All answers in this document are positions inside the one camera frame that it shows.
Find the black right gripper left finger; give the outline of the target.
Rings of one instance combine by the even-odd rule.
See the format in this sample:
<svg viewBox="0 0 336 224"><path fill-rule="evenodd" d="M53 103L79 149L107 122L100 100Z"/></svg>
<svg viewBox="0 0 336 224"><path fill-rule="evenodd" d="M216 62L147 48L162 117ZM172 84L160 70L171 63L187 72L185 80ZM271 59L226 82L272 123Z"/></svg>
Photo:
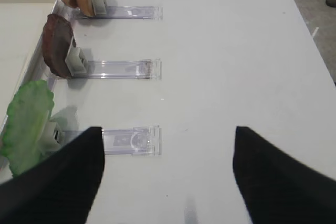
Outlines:
<svg viewBox="0 0 336 224"><path fill-rule="evenodd" d="M86 223L105 165L101 127L1 185L1 223Z"/></svg>

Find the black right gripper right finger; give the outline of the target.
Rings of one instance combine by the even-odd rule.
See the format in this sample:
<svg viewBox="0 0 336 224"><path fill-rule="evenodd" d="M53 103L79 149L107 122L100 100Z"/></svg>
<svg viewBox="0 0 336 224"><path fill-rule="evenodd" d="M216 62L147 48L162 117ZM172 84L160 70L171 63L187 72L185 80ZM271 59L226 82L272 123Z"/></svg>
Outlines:
<svg viewBox="0 0 336 224"><path fill-rule="evenodd" d="M335 223L335 180L245 126L236 128L233 173L252 223Z"/></svg>

